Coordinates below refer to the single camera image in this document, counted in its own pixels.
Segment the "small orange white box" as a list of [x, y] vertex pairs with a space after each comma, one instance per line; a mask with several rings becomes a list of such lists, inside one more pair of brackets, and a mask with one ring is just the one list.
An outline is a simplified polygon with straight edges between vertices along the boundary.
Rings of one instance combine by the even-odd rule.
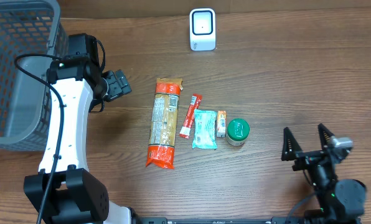
[[227, 112], [218, 111], [217, 120], [216, 120], [216, 137], [224, 138], [226, 133], [226, 124], [227, 124]]

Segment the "red white stick packet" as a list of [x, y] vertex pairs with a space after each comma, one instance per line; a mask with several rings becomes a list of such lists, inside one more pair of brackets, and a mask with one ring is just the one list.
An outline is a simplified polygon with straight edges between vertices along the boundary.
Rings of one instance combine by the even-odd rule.
[[199, 107], [201, 101], [202, 101], [202, 95], [199, 95], [199, 94], [192, 95], [184, 123], [179, 133], [180, 137], [189, 139], [191, 127], [194, 123], [194, 112]]

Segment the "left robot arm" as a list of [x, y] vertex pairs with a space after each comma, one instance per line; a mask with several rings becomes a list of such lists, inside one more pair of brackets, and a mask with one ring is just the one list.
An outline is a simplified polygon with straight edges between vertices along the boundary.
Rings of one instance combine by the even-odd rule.
[[110, 201], [107, 188], [88, 171], [87, 121], [96, 105], [131, 93], [121, 70], [105, 70], [102, 43], [92, 35], [68, 38], [68, 54], [53, 56], [43, 84], [52, 109], [39, 171], [24, 179], [24, 193], [41, 223], [140, 223], [135, 211]]

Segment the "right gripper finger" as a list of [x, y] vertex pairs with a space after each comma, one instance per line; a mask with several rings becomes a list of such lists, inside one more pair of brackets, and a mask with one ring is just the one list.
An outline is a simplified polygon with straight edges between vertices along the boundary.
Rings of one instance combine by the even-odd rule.
[[299, 157], [298, 154], [302, 152], [302, 149], [288, 127], [284, 128], [283, 134], [284, 140], [281, 160], [293, 161]]
[[330, 138], [334, 135], [331, 133], [322, 123], [320, 123], [318, 126], [318, 133], [320, 137], [321, 147], [325, 148], [328, 146]]

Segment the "teal snack packet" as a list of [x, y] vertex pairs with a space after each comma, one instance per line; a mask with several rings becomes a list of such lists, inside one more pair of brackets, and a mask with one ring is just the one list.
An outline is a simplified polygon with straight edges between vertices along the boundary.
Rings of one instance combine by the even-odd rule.
[[215, 123], [217, 113], [215, 111], [198, 110], [194, 111], [194, 139], [192, 148], [217, 149], [215, 141]]

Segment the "orange noodle packet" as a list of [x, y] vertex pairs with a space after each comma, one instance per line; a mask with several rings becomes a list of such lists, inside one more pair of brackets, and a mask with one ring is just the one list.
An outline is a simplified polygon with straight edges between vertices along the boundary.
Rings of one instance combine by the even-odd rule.
[[151, 116], [146, 165], [173, 169], [181, 78], [158, 78]]

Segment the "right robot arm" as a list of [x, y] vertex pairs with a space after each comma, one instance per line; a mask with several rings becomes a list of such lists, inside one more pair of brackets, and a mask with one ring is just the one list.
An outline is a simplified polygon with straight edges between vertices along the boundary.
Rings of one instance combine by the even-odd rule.
[[[360, 223], [364, 214], [367, 188], [356, 179], [339, 180], [336, 165], [353, 149], [349, 137], [337, 137], [322, 123], [317, 126], [321, 149], [304, 152], [291, 130], [283, 130], [282, 161], [293, 161], [294, 171], [303, 171], [313, 193], [298, 202], [284, 219], [284, 223]], [[319, 209], [307, 210], [302, 218], [293, 214], [300, 206], [316, 197]]]

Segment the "green lid white jar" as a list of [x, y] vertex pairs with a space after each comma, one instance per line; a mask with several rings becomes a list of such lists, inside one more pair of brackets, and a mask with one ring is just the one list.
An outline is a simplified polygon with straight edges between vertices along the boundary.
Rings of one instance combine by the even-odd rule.
[[249, 133], [249, 124], [244, 119], [236, 118], [229, 122], [225, 138], [230, 145], [241, 146], [247, 140]]

